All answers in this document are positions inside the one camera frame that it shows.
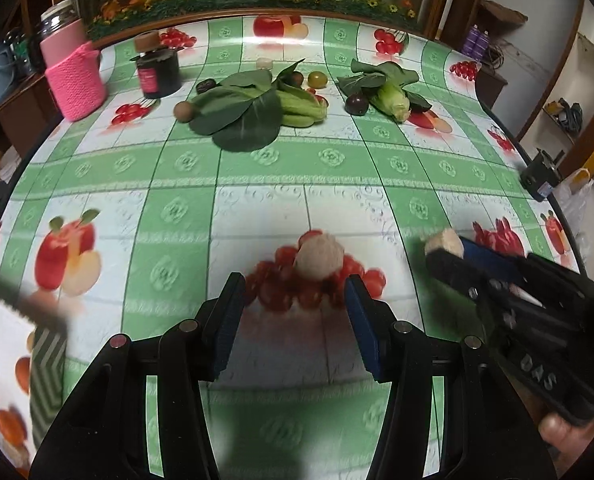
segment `plastic bag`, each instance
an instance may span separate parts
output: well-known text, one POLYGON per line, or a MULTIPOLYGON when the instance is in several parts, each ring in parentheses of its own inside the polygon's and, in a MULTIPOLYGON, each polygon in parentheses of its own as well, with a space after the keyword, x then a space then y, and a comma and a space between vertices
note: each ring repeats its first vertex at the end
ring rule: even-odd
POLYGON ((590 171, 581 168, 571 173, 552 191, 553 196, 562 208, 562 213, 570 226, 573 236, 577 236, 584 221, 586 201, 593 187, 590 171))

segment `white wall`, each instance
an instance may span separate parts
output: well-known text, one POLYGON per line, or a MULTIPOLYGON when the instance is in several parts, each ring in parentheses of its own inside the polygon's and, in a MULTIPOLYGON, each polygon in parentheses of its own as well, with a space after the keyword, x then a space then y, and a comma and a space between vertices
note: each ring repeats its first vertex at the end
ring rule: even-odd
POLYGON ((507 34, 514 49, 504 53, 498 73, 508 85, 493 111, 511 133, 517 134, 539 101, 559 63, 579 0, 493 0, 528 16, 522 27, 507 34))

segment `jar label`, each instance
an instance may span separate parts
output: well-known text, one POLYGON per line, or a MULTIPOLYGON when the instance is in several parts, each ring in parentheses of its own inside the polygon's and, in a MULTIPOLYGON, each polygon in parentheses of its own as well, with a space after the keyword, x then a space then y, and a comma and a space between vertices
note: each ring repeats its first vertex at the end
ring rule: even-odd
POLYGON ((139 86, 144 92, 152 94, 159 91, 157 71, 154 68, 138 68, 137 77, 139 77, 139 86))

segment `wood panel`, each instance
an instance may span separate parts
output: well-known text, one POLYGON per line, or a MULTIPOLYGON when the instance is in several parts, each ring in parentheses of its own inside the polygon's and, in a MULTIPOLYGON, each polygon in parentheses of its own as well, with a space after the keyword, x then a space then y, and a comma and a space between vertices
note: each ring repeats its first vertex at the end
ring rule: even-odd
POLYGON ((548 85, 546 85, 546 88, 544 89, 544 93, 542 93, 542 96, 539 98, 539 101, 535 105, 535 109, 530 114, 530 116, 524 123, 524 126, 522 126, 522 129, 517 134, 517 140, 522 140, 525 134, 527 133, 528 129, 532 126, 533 122, 535 122, 537 116, 541 113, 542 108, 544 108, 546 101, 551 95, 552 89, 555 87, 557 80, 560 78, 562 70, 564 70, 564 65, 566 65, 568 56, 570 56, 570 51, 572 50, 573 45, 575 44, 575 38, 577 37, 578 28, 580 28, 581 15, 584 11, 584 1, 585 0, 580 0, 580 2, 578 3, 578 9, 575 13, 575 18, 573 19, 573 23, 570 27, 570 33, 568 34, 568 40, 566 41, 564 51, 562 52, 562 56, 560 57, 560 62, 555 67, 551 79, 549 80, 548 85))
POLYGON ((459 52, 469 29, 475 22, 481 0, 453 0, 440 40, 459 52))

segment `bottle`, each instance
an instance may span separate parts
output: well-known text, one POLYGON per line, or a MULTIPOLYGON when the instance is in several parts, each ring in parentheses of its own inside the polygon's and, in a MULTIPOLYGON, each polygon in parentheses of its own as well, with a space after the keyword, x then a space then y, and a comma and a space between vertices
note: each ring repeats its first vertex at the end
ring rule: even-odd
POLYGON ((468 31, 468 35, 464 40, 464 46, 462 46, 462 54, 465 56, 470 56, 472 54, 472 49, 475 47, 475 43, 477 43, 477 39, 480 36, 480 31, 477 28, 477 25, 473 25, 471 30, 468 31))
POLYGON ((475 47, 472 49, 472 59, 481 61, 488 48, 488 43, 490 43, 490 40, 488 39, 488 30, 485 30, 484 33, 480 34, 479 38, 477 38, 475 47))
POLYGON ((146 99, 161 99, 181 88, 177 51, 162 45, 156 30, 135 37, 134 45, 139 56, 132 61, 137 65, 139 86, 146 99))

